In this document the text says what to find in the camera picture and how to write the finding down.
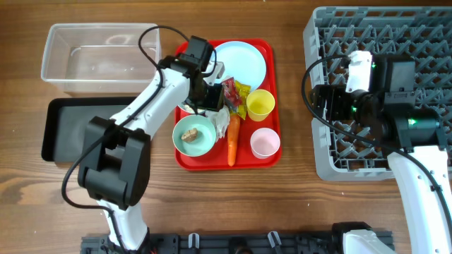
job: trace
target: wooden table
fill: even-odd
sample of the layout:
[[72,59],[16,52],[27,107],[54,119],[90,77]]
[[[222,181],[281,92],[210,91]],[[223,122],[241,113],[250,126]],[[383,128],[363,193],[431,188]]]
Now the wooden table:
[[[49,28],[54,23],[96,22],[165,24],[208,39],[260,37],[275,52],[283,150],[279,163],[271,169],[189,173],[173,158],[173,118],[168,117],[153,140],[150,181],[141,200],[152,233],[293,232],[364,221],[393,231],[396,250],[410,252],[395,181],[337,183],[316,175],[312,117],[299,93],[306,70],[302,32],[312,11],[317,6],[364,2],[10,2],[16,4],[0,5],[0,253],[78,253],[82,236],[108,232],[103,212],[77,210],[61,198],[61,180],[68,165],[44,162],[40,155],[47,105],[54,98],[68,97],[40,79]],[[366,4],[404,2],[372,0]],[[178,35],[162,31],[164,55],[173,54],[182,42]],[[94,203],[74,177],[69,196]]]

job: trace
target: snack bag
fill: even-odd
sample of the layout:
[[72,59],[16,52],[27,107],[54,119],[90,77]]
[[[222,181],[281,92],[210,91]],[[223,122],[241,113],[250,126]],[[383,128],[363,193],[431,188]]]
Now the snack bag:
[[221,84],[224,87],[225,102],[231,112],[237,113],[242,119],[246,118],[246,98],[251,92],[251,86],[241,84],[234,78],[227,78]]

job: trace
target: red tray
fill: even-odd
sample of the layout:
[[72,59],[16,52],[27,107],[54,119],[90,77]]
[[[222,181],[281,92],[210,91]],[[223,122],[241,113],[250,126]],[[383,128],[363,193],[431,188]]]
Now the red tray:
[[[209,41],[214,47],[232,40],[213,40]],[[227,137],[221,138],[214,144],[212,150],[200,157],[188,157],[181,154],[177,149],[174,149],[174,155],[177,163],[189,171],[202,170],[228,170],[228,169],[253,169],[266,168],[275,165],[281,158],[280,149],[268,159],[257,159],[251,152],[250,138],[253,132],[259,128],[272,128],[281,137],[280,117],[278,113],[278,96],[276,95],[276,81],[275,81],[275,64],[273,60],[273,50],[270,45],[261,39],[243,39],[238,40],[249,43],[257,48],[263,55],[267,65],[266,78],[263,80],[259,89],[265,89],[272,93],[275,97],[275,108],[264,121],[255,122],[248,116],[246,120],[240,123],[239,141],[237,144],[237,157],[235,165],[229,167],[227,164]],[[184,52],[187,43],[183,43],[176,51],[176,54]],[[188,116],[179,107],[175,111],[175,123],[180,119]]]

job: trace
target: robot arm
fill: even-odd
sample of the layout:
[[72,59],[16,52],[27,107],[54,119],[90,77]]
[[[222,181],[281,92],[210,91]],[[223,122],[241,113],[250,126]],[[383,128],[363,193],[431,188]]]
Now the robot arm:
[[[194,108],[216,111],[222,108],[222,86],[215,85],[215,79],[222,75],[224,66],[221,62],[210,61],[212,52],[213,47],[206,40],[192,37],[184,54],[167,56],[158,64],[162,71],[162,87],[132,121],[120,128],[158,89],[161,79],[158,72],[127,108],[110,120],[95,117],[88,124],[84,150],[113,128],[120,129],[82,160],[78,172],[78,184],[86,188],[99,205],[114,211],[118,232],[114,230],[112,218],[105,213],[113,250],[118,249],[119,235],[125,249],[149,253],[146,243],[149,231],[139,200],[149,182],[150,140],[163,121],[185,101]],[[106,152],[115,149],[123,150],[122,156]]]
[[[430,171],[441,186],[443,207],[431,181],[407,157],[387,156],[407,218],[413,253],[450,253],[444,210],[452,201],[448,182],[446,136],[433,109],[415,108],[415,62],[403,56],[349,55],[347,85],[316,85],[310,97],[316,114],[331,121],[353,119],[369,126],[380,143],[398,147]],[[371,231],[343,234],[344,253],[393,253]]]

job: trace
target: pink cup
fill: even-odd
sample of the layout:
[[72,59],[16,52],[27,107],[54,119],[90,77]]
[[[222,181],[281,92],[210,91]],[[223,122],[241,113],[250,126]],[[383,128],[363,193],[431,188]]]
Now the pink cup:
[[270,128],[260,128],[251,135],[251,150],[258,159],[266,159],[279,149],[281,140],[278,134]]

